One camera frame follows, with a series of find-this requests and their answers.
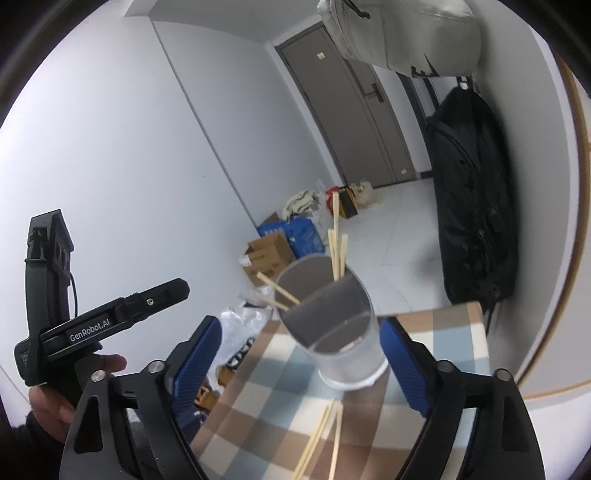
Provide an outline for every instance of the finger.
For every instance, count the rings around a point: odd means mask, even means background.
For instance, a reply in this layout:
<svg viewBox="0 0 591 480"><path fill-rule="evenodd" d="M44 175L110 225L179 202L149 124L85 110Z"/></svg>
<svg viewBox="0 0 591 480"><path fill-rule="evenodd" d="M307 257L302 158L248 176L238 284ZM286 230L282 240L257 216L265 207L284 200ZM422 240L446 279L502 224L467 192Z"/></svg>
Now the finger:
<svg viewBox="0 0 591 480"><path fill-rule="evenodd" d="M33 411L43 412L66 423L71 423L76 415L70 402L46 385L30 388L29 402Z"/></svg>
<svg viewBox="0 0 591 480"><path fill-rule="evenodd" d="M127 360L122 355L103 355L103 370L114 373L121 372L127 367Z"/></svg>

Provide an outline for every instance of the metal screw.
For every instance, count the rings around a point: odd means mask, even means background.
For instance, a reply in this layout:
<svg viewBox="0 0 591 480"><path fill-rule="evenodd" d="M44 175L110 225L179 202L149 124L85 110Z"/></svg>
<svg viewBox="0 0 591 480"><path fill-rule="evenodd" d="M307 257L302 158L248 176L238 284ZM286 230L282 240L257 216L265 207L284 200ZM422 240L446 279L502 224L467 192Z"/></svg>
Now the metal screw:
<svg viewBox="0 0 591 480"><path fill-rule="evenodd" d="M511 373L509 373L504 368L500 368L496 371L496 377L503 382L508 382L511 380Z"/></svg>
<svg viewBox="0 0 591 480"><path fill-rule="evenodd" d="M453 372L453 363L449 362L448 360L441 360L437 362L437 369L440 372L450 373Z"/></svg>
<svg viewBox="0 0 591 480"><path fill-rule="evenodd" d="M105 372L104 370L97 370L90 376L90 379L93 382L100 382L101 380L104 380L106 376L107 372Z"/></svg>
<svg viewBox="0 0 591 480"><path fill-rule="evenodd" d="M164 370L164 362L162 360L154 360L148 365L148 372L151 374L157 374Z"/></svg>

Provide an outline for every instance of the white plastic bag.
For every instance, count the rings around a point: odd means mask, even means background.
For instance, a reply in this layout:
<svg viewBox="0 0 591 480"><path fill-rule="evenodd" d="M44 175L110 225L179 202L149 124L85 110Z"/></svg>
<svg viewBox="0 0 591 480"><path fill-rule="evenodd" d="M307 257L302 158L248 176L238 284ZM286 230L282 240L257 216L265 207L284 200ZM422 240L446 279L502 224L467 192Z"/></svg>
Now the white plastic bag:
<svg viewBox="0 0 591 480"><path fill-rule="evenodd" d="M470 76L480 57L478 21L464 0L320 0L337 48L407 77Z"/></svg>
<svg viewBox="0 0 591 480"><path fill-rule="evenodd" d="M214 390L219 389L216 378L217 368L228 363L228 360L236 355L249 338L256 338L271 318L271 315L272 310L270 308L250 307L227 309L220 314L222 344L207 373Z"/></svg>
<svg viewBox="0 0 591 480"><path fill-rule="evenodd" d="M361 180L359 186L352 184L351 190L355 194L355 203L359 209L369 208L382 202L382 196L374 190L367 180Z"/></svg>

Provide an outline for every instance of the checkered tablecloth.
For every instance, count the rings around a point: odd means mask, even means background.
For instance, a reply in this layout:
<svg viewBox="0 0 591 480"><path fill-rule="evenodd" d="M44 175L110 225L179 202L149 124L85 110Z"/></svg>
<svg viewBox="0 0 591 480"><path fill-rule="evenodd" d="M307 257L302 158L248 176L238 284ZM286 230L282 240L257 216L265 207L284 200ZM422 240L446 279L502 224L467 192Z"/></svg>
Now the checkered tablecloth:
<svg viewBox="0 0 591 480"><path fill-rule="evenodd" d="M398 320L436 359L489 374L477 303L403 314ZM336 480L394 479L424 419L408 406L388 369L355 392L329 388L280 322L269 322L191 443L210 480L289 480L330 399L344 405ZM465 410L444 478L455 478L473 410ZM325 432L304 478L328 478L335 427Z"/></svg>

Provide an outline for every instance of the gray door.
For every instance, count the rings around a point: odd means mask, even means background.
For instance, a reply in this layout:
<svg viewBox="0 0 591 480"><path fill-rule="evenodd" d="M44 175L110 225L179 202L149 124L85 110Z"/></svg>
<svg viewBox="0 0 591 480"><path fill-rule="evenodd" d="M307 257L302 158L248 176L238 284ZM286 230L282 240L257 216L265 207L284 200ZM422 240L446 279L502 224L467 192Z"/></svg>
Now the gray door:
<svg viewBox="0 0 591 480"><path fill-rule="evenodd" d="M404 137L373 68L346 61L323 27L281 47L347 183L415 178Z"/></svg>

